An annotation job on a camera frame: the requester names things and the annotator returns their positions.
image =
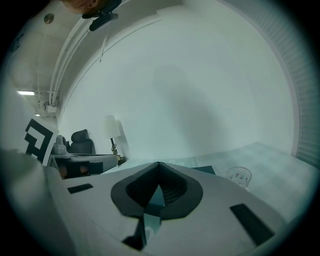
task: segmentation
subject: chair backrest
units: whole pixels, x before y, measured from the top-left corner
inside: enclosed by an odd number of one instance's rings
[[[71,136],[72,144],[68,149],[73,154],[93,154],[94,143],[89,139],[86,129],[77,131]]]

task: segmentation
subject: gray surface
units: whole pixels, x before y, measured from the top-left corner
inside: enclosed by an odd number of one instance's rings
[[[154,255],[234,256],[256,246],[230,210],[246,204],[273,232],[285,226],[282,217],[266,203],[233,182],[205,172],[169,164],[196,179],[203,198],[187,217],[161,222],[161,228],[144,252]]]
[[[0,150],[4,192],[27,231],[53,255],[76,255],[72,238],[57,212],[46,182],[45,169],[29,155]]]
[[[110,191],[116,182],[149,166],[126,171],[62,180],[53,168],[46,168],[48,186],[56,208],[72,238],[77,255],[141,255],[121,241],[135,233],[138,220],[122,216]],[[67,190],[89,183],[93,188],[70,194]]]

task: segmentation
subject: glass cup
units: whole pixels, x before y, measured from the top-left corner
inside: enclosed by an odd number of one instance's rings
[[[233,167],[226,172],[226,178],[240,187],[248,190],[249,182],[251,181],[251,172],[244,167]]]

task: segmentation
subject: ceiling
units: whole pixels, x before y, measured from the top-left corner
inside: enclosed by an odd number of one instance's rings
[[[54,14],[54,20],[46,24],[44,18],[49,13]],[[51,1],[42,12],[28,21],[17,39],[23,36],[8,52],[8,78],[17,90],[36,93],[35,96],[25,96],[25,99],[43,117],[53,115],[41,111],[40,106],[49,100],[48,91],[58,55],[80,18],[79,14],[70,13],[60,1]]]

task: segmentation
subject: ceiling light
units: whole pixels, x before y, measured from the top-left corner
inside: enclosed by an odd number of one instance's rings
[[[21,95],[35,95],[34,91],[28,91],[28,90],[18,90],[18,93]]]

